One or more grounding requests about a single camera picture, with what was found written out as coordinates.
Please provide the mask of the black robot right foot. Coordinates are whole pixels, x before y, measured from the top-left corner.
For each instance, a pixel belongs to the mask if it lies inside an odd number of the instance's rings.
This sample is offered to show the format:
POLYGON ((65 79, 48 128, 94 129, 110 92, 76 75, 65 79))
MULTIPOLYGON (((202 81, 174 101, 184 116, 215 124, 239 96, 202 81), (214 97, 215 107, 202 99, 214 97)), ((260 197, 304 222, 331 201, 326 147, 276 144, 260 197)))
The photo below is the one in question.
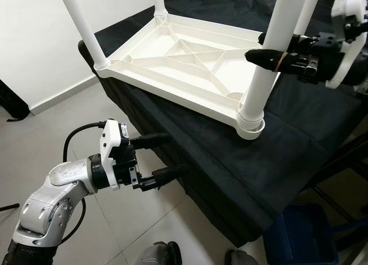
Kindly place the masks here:
POLYGON ((244 250, 230 249, 225 254, 224 265, 260 265, 260 263, 244 250))

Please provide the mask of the black robot left foot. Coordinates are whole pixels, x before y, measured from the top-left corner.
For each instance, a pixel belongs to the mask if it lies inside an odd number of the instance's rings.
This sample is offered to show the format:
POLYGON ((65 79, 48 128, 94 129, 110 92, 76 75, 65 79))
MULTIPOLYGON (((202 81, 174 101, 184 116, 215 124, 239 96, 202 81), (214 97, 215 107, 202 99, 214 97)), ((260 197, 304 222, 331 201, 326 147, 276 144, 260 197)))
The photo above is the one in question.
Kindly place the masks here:
POLYGON ((155 242, 139 255, 135 265, 182 265, 181 248, 175 241, 155 242))

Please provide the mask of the black robot foot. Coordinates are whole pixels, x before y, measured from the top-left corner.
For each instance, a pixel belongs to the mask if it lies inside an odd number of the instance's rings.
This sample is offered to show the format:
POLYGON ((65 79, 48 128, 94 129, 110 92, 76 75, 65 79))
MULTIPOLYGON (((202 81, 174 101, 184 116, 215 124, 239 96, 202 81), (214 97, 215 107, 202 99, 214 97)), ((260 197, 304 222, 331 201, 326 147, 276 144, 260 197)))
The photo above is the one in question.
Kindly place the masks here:
POLYGON ((225 254, 224 265, 260 265, 260 263, 244 250, 230 249, 225 254))
POLYGON ((155 242, 139 255, 135 265, 182 265, 181 248, 175 241, 155 242))

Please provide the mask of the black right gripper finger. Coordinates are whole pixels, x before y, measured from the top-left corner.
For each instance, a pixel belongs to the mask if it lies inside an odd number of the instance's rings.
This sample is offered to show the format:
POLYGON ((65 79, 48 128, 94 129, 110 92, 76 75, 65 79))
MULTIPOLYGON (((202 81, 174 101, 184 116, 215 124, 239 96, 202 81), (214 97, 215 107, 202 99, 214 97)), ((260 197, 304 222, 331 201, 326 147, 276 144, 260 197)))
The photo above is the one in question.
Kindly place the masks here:
POLYGON ((293 34, 289 42, 289 52, 296 54, 310 54, 315 37, 304 36, 304 34, 293 34))
POLYGON ((246 60, 265 70, 295 72, 294 58, 288 52, 273 49, 251 49, 245 52, 246 60))

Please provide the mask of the black tablecloth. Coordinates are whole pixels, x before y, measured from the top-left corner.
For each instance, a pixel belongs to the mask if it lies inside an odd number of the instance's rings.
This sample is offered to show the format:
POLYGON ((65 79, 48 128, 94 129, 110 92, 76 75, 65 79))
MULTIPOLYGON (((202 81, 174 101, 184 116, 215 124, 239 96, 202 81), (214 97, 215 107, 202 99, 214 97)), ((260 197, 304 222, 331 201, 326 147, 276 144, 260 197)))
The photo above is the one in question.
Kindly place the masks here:
MULTIPOLYGON (((169 13, 264 32, 276 0, 166 0, 169 13)), ((97 28, 105 55, 115 52, 153 18, 152 5, 97 28)), ((261 237, 318 175, 366 116, 350 87, 336 89, 279 78, 255 140, 232 126, 117 79, 101 86, 142 135, 167 133, 152 151, 166 166, 186 166, 178 182, 218 233, 235 247, 261 237)))

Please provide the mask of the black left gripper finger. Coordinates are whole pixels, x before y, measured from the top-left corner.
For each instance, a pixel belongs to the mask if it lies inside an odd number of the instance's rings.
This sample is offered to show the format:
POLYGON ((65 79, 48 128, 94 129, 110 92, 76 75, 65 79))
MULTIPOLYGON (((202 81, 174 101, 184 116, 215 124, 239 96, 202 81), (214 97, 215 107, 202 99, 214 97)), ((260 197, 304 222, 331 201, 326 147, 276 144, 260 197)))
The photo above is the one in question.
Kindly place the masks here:
POLYGON ((181 178, 189 173, 189 168, 185 165, 168 166, 155 170, 151 176, 139 176, 137 188, 142 191, 159 189, 177 178, 181 178))
POLYGON ((167 133, 151 133, 131 139, 134 149, 152 149, 171 142, 171 137, 167 133))

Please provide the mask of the white plastic table leg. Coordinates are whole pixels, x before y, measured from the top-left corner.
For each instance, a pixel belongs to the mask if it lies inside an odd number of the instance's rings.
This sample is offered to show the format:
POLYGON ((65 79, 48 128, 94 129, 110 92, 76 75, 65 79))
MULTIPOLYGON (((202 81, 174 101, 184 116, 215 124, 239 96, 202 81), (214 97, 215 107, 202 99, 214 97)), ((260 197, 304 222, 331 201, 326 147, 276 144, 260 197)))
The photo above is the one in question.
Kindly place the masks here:
POLYGON ((157 18, 166 17, 168 15, 164 1, 165 0, 154 0, 154 16, 157 18))
POLYGON ((62 2, 66 10, 68 10, 69 16, 71 16, 87 50, 89 50, 90 57, 94 61, 95 70, 108 68, 111 62, 105 56, 102 47, 99 46, 99 41, 97 41, 94 32, 90 29, 89 23, 85 21, 79 2, 77 0, 62 0, 62 2))
MULTIPOLYGON (((263 47, 286 51, 304 0, 276 0, 270 18, 263 47)), ((237 113, 237 134, 246 140, 254 140, 265 128, 265 104, 277 78, 274 71, 256 68, 244 105, 237 113)))
POLYGON ((306 29, 311 21, 311 16, 315 10, 316 3, 318 0, 299 0, 301 8, 296 25, 294 27, 293 33, 304 36, 306 34, 306 29))

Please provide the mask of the black floor bin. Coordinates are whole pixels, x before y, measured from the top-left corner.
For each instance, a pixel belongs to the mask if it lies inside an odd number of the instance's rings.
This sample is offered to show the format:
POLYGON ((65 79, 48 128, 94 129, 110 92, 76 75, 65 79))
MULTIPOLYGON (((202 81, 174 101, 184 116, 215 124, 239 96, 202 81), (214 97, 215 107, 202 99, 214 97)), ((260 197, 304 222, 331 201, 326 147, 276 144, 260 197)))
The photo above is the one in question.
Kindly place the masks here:
POLYGON ((29 105, 16 94, 15 91, 10 89, 0 79, 0 106, 5 109, 10 118, 7 121, 21 121, 27 118, 31 112, 29 105))

